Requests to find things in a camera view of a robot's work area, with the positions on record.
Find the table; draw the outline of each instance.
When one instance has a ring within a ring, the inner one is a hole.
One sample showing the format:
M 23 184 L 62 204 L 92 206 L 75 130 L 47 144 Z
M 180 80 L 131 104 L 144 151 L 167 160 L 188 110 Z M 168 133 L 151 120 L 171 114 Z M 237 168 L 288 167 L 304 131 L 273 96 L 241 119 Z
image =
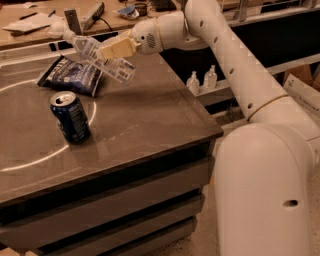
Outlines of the table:
M 105 78 L 95 98 L 79 95 L 92 134 L 68 145 L 49 109 L 55 91 L 32 82 L 51 61 L 0 73 L 0 242 L 46 255 L 142 255 L 190 234 L 223 134 L 214 119 L 159 54 L 137 54 L 128 87 Z

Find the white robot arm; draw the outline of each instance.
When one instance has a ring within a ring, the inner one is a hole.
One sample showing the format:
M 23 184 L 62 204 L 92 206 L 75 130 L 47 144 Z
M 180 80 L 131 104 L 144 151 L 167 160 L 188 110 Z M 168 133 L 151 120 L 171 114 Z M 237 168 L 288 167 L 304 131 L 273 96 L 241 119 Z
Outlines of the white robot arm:
M 215 0 L 188 0 L 100 48 L 101 58 L 164 49 L 213 51 L 250 124 L 215 163 L 222 256 L 311 256 L 307 180 L 319 165 L 320 129 L 233 33 Z

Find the soda can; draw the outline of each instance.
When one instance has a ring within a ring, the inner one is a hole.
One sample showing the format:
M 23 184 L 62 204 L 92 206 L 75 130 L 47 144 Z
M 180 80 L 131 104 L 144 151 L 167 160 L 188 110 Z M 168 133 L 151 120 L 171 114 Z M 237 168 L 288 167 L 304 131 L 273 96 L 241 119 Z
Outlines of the soda can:
M 58 119 L 58 125 L 70 143 L 81 143 L 90 135 L 87 115 L 80 99 L 70 91 L 54 94 L 50 109 Z

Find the plastic container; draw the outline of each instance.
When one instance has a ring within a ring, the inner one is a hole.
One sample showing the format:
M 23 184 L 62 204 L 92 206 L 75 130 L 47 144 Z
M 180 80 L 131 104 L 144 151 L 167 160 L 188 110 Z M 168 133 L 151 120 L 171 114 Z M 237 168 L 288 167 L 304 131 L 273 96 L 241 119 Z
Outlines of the plastic container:
M 64 40 L 72 44 L 83 61 L 90 63 L 103 73 L 122 84 L 128 84 L 134 77 L 136 68 L 123 58 L 113 58 L 102 61 L 97 57 L 96 50 L 101 43 L 93 37 L 78 36 L 70 29 L 63 35 Z
M 203 86 L 205 88 L 214 88 L 217 85 L 218 76 L 215 65 L 211 65 L 210 70 L 204 75 Z
M 193 93 L 193 95 L 197 96 L 199 94 L 200 82 L 197 78 L 197 72 L 192 71 L 191 77 L 187 80 L 187 88 Z

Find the paper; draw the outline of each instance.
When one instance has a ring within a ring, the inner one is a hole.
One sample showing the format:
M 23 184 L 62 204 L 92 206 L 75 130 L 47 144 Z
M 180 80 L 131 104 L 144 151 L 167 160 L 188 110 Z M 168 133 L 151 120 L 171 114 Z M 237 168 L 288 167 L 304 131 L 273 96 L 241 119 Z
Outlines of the paper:
M 32 8 L 32 7 L 37 7 L 37 5 L 35 3 L 32 3 L 32 2 L 26 2 L 26 3 L 23 4 L 23 7 L 29 9 L 29 8 Z
M 8 26 L 3 27 L 2 29 L 27 32 L 33 29 L 50 26 L 51 24 L 62 20 L 63 17 L 59 17 L 57 15 L 51 15 L 48 17 L 48 14 L 40 12 L 29 18 L 10 23 Z

